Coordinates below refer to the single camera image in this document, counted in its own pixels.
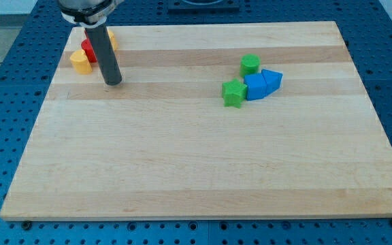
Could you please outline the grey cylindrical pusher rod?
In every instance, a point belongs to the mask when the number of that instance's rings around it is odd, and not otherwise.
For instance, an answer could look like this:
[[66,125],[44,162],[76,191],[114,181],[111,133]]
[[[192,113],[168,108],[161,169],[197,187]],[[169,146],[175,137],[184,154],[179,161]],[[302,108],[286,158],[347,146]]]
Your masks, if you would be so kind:
[[122,74],[105,24],[86,28],[87,37],[95,53],[101,75],[108,86],[119,85]]

